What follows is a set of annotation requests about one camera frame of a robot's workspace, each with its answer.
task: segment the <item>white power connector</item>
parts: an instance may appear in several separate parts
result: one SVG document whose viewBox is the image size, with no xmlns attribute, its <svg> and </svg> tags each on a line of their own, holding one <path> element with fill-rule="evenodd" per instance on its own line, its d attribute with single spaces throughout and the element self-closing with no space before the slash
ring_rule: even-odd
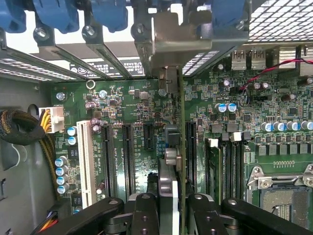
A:
<svg viewBox="0 0 313 235">
<path fill-rule="evenodd" d="M 64 108 L 63 107 L 47 107 L 39 108 L 39 116 L 42 112 L 50 110 L 51 131 L 47 133 L 64 132 Z"/>
</svg>

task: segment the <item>green circuit board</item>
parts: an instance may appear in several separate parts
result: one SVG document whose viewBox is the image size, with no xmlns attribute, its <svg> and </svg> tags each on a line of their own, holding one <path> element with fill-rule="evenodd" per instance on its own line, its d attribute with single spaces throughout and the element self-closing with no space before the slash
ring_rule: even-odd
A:
<svg viewBox="0 0 313 235">
<path fill-rule="evenodd" d="M 257 71 L 207 72 L 197 78 L 185 79 L 185 119 L 193 122 L 197 129 L 195 190 L 210 194 L 218 202 L 228 197 L 240 197 L 256 206 L 272 210 L 272 207 L 269 209 L 265 205 L 264 201 L 267 198 L 264 198 L 262 193 L 265 190 L 247 190 L 252 169 L 260 166 L 265 175 L 303 174 L 308 164 L 313 163 L 311 148 L 313 133 L 301 129 L 300 126 L 298 131 L 285 128 L 281 132 L 273 129 L 266 132 L 260 126 L 264 122 L 273 125 L 275 122 L 289 121 L 300 125 L 302 121 L 312 120 L 313 93 L 311 86 L 297 86 L 298 76 L 285 72 L 272 73 L 260 78 L 260 82 L 270 84 L 270 89 L 235 95 L 229 92 L 231 87 L 242 86 L 247 79 L 256 74 Z M 223 79 L 230 81 L 229 87 L 219 86 Z M 288 88 L 290 94 L 296 95 L 296 99 L 281 101 L 285 94 L 275 92 L 279 88 Z M 265 96 L 267 98 L 263 101 L 256 100 L 256 97 Z M 234 103 L 237 105 L 237 111 L 218 113 L 215 106 L 219 103 Z M 247 132 L 250 133 L 250 137 L 234 145 L 229 140 L 233 132 Z M 219 147 L 208 148 L 206 139 L 219 139 Z M 302 197 L 307 204 L 298 210 L 302 210 L 308 217 L 302 218 L 299 213 L 297 216 L 300 218 L 296 219 L 297 216 L 294 216 L 293 221 L 312 229 L 311 188 L 304 187 L 301 190 L 306 192 Z M 291 213 L 285 212 L 281 217 L 289 219 Z"/>
</svg>

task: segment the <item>blue plastic clip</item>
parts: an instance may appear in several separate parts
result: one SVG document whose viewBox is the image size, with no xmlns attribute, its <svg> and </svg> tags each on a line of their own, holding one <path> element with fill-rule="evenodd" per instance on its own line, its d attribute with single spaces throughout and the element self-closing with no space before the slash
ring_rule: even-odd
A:
<svg viewBox="0 0 313 235">
<path fill-rule="evenodd" d="M 0 27 L 8 33 L 26 31 L 26 14 L 23 0 L 0 0 Z"/>
<path fill-rule="evenodd" d="M 79 30 L 78 11 L 74 0 L 33 0 L 42 23 L 61 33 Z"/>
<path fill-rule="evenodd" d="M 122 31 L 128 26 L 126 0 L 91 0 L 94 19 L 109 32 Z"/>
<path fill-rule="evenodd" d="M 231 26 L 240 20 L 245 0 L 210 0 L 213 28 Z"/>
</svg>

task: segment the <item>pcie slot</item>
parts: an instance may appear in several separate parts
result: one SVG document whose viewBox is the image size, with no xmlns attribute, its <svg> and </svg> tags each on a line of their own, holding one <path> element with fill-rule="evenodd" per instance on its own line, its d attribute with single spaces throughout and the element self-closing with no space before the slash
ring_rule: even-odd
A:
<svg viewBox="0 0 313 235">
<path fill-rule="evenodd" d="M 187 175 L 197 192 L 197 125 L 194 121 L 186 122 L 186 159 Z"/>
<path fill-rule="evenodd" d="M 90 121 L 78 121 L 77 140 L 83 209 L 96 203 L 93 145 Z"/>
<path fill-rule="evenodd" d="M 154 150 L 153 123 L 143 124 L 143 137 L 144 137 L 145 150 Z"/>
<path fill-rule="evenodd" d="M 112 125 L 103 125 L 101 129 L 102 156 L 104 161 L 104 194 L 106 197 L 115 197 L 116 173 Z"/>
<path fill-rule="evenodd" d="M 125 168 L 126 199 L 135 193 L 135 170 L 134 170 L 134 133 L 131 124 L 122 126 L 123 133 L 123 155 Z"/>
</svg>

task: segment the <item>metal bracket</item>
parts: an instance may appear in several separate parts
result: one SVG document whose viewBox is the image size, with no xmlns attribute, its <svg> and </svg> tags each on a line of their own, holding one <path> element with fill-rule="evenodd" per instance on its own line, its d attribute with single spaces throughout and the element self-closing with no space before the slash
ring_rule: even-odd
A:
<svg viewBox="0 0 313 235">
<path fill-rule="evenodd" d="M 313 164 L 309 164 L 303 174 L 265 175 L 260 166 L 252 169 L 248 190 L 267 189 L 273 184 L 293 184 L 313 188 Z"/>
</svg>

